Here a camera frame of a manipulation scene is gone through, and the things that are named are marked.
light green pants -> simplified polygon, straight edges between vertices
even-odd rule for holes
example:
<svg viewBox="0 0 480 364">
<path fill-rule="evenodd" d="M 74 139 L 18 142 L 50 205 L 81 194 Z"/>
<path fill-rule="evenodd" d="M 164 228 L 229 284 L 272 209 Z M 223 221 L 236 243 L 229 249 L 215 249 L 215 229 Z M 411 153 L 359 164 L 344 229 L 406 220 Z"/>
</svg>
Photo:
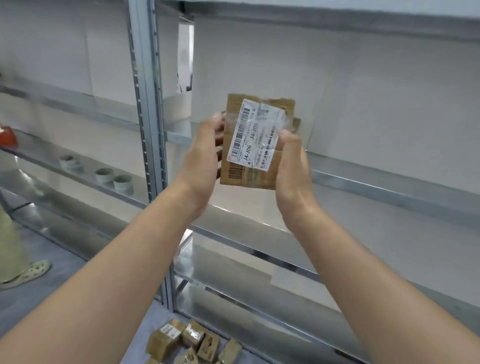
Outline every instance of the light green pants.
<svg viewBox="0 0 480 364">
<path fill-rule="evenodd" d="M 0 282 L 25 272 L 30 260 L 12 219 L 0 206 Z"/>
</svg>

left arm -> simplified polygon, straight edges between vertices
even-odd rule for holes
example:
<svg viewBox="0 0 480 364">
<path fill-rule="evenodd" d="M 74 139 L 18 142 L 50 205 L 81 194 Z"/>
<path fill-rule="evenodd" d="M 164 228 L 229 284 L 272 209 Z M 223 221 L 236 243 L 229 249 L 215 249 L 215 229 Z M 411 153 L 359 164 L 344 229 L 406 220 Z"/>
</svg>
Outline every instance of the left arm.
<svg viewBox="0 0 480 364">
<path fill-rule="evenodd" d="M 120 362 L 182 235 L 208 203 L 220 127 L 221 116 L 205 121 L 172 185 L 0 340 L 2 362 Z"/>
</svg>

red object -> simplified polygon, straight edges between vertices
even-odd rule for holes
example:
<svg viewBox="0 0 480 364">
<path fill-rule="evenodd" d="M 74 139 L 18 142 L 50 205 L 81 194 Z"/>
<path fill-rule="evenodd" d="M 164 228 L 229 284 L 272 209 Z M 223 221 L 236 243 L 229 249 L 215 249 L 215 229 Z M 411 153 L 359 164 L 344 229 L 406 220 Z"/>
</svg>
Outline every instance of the red object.
<svg viewBox="0 0 480 364">
<path fill-rule="evenodd" d="M 2 146 L 18 146 L 15 133 L 10 126 L 0 125 L 0 145 Z"/>
</svg>

forearm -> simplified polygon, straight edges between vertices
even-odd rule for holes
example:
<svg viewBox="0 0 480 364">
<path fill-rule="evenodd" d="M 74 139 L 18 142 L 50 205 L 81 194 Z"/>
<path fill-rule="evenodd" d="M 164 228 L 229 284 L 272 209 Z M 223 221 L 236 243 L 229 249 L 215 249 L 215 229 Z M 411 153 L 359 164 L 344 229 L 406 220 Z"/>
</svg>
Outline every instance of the forearm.
<svg viewBox="0 0 480 364">
<path fill-rule="evenodd" d="M 480 339 L 360 245 L 319 206 L 294 229 L 377 363 L 480 363 Z"/>
<path fill-rule="evenodd" d="M 186 196 L 165 190 L 0 341 L 2 361 L 120 362 L 192 219 Z"/>
</svg>

bare arm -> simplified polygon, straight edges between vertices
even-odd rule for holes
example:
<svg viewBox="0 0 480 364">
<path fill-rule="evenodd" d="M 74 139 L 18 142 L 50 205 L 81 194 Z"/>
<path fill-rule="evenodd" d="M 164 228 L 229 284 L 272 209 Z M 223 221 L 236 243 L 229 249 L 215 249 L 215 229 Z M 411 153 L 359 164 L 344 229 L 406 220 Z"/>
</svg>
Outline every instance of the bare arm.
<svg viewBox="0 0 480 364">
<path fill-rule="evenodd" d="M 480 363 L 480 339 L 359 244 L 318 205 L 299 137 L 284 134 L 277 202 L 376 363 Z"/>
<path fill-rule="evenodd" d="M 0 340 L 2 363 L 119 363 L 188 225 L 213 191 L 221 116 L 204 122 L 174 183 Z"/>
</svg>

